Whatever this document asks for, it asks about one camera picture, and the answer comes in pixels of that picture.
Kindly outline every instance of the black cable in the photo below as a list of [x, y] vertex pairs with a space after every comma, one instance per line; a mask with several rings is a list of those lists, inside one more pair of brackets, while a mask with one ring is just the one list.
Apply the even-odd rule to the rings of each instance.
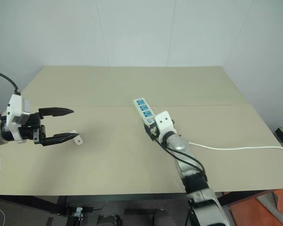
[[193, 207], [191, 206], [190, 209], [189, 209], [187, 218], [185, 219], [185, 224], [184, 224], [184, 226], [187, 226], [187, 225], [188, 225], [189, 216], [191, 215], [192, 209], [193, 209]]
[[154, 140], [155, 140], [156, 143], [158, 143], [158, 145], [159, 145], [162, 149], [164, 149], [169, 155], [171, 155], [173, 158], [177, 159], [178, 161], [181, 161], [181, 162], [183, 162], [183, 163], [185, 163], [185, 164], [187, 164], [187, 165], [189, 165], [189, 166], [194, 167], [194, 168], [197, 169], [200, 173], [202, 173], [202, 175], [203, 175], [203, 176], [205, 177], [205, 179], [207, 180], [207, 175], [205, 174], [205, 172], [204, 172], [202, 169], [200, 169], [199, 167], [197, 167], [197, 166], [195, 166], [195, 165], [193, 165], [193, 164], [191, 164], [191, 163], [189, 163], [189, 162], [187, 162], [187, 161], [184, 161], [184, 160], [178, 158], [177, 156], [173, 155], [173, 154], [172, 154], [171, 152], [169, 152], [166, 148], [164, 148], [163, 145], [161, 145], [161, 143], [160, 143], [158, 140], [156, 140], [156, 139], [154, 139]]
[[103, 210], [104, 208], [102, 208], [102, 209], [94, 209], [94, 210], [92, 210], [92, 211], [98, 211], [98, 210]]
[[18, 88], [18, 86], [14, 83], [14, 81], [12, 81], [8, 76], [6, 76], [6, 75], [4, 75], [4, 74], [2, 74], [2, 73], [0, 73], [0, 76], [2, 77], [2, 78], [4, 78], [4, 79], [6, 79], [7, 81], [9, 81], [13, 86], [14, 86], [14, 88], [15, 88], [15, 94], [17, 94], [17, 95], [20, 95], [21, 93], [18, 91], [19, 90], [19, 88]]
[[172, 151], [172, 152], [175, 152], [175, 153], [178, 153], [178, 154], [182, 154], [182, 155], [184, 155], [184, 156], [186, 156], [186, 157], [188, 157], [188, 158], [194, 160], [195, 162], [197, 162], [197, 163], [201, 166], [201, 168], [203, 169], [203, 172], [206, 171], [206, 170], [204, 169], [204, 166], [202, 165], [202, 163], [201, 163], [199, 160], [195, 159], [194, 157], [192, 157], [192, 156], [190, 156], [190, 155], [188, 155], [188, 154], [186, 154], [186, 153], [183, 153], [183, 152], [174, 150], [174, 149], [172, 149], [172, 148], [168, 148], [168, 147], [167, 147], [167, 149], [168, 149], [169, 151]]

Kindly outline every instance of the metal frame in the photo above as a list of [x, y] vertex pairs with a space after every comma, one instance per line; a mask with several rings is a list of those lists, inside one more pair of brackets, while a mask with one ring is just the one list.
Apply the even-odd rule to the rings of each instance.
[[[221, 206], [230, 206], [244, 200], [254, 198], [273, 190], [240, 191], [230, 192], [218, 198]], [[171, 194], [117, 194], [117, 195], [70, 195], [59, 196], [57, 203], [52, 203], [30, 195], [0, 195], [0, 200], [14, 202], [20, 205], [29, 206], [39, 210], [47, 211], [57, 215], [67, 215], [68, 209], [80, 202], [94, 201], [129, 201], [129, 200], [154, 200], [154, 199], [173, 199], [185, 196], [185, 193]]]
[[31, 195], [0, 195], [0, 200], [37, 208], [57, 215], [66, 215], [67, 206], [66, 203], [63, 202], [63, 196], [61, 197], [61, 199], [59, 197], [57, 204]]
[[258, 197], [274, 190], [240, 191], [230, 192], [218, 198], [221, 206], [230, 206], [254, 197]]

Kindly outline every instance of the orange floor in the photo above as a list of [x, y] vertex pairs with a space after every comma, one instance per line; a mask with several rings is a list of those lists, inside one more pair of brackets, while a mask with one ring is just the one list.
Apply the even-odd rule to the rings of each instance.
[[[283, 189], [275, 191], [280, 196], [278, 210], [283, 214]], [[231, 206], [237, 226], [283, 226], [256, 198]]]

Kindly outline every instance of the floor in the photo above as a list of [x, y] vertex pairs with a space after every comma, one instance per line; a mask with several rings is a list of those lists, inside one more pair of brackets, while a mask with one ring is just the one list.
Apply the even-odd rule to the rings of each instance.
[[256, 198], [234, 204], [232, 212], [239, 226], [283, 226]]
[[[43, 196], [45, 200], [55, 202], [55, 196]], [[166, 200], [144, 201], [106, 201], [93, 202], [96, 210], [93, 213], [84, 214], [81, 226], [95, 226], [99, 215], [118, 214], [123, 219], [124, 226], [151, 226], [152, 214], [155, 209], [165, 209], [175, 220], [178, 226], [184, 225], [188, 212], [187, 201], [184, 198]], [[0, 200], [0, 209], [5, 212], [5, 226], [65, 226], [67, 217], [53, 215], [41, 210], [13, 204]], [[125, 209], [147, 209], [147, 213], [125, 212]], [[225, 211], [231, 221], [235, 222], [228, 208]], [[3, 224], [3, 216], [0, 213], [0, 226]]]

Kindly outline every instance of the cardboard sheet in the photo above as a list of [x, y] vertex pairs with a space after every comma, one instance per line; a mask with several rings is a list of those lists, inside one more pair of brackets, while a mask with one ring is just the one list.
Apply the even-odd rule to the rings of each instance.
[[[75, 113], [46, 117], [47, 136], [76, 129], [84, 144], [70, 141], [42, 147], [29, 141], [0, 146], [0, 194], [184, 192], [175, 161], [150, 140], [134, 107], [61, 107]], [[168, 110], [179, 134], [195, 143], [213, 147], [279, 145], [250, 105], [153, 110]], [[283, 188], [283, 150], [214, 151], [194, 146], [191, 150], [206, 167], [215, 192]]]
[[221, 67], [46, 66], [22, 95], [34, 106], [245, 104]]

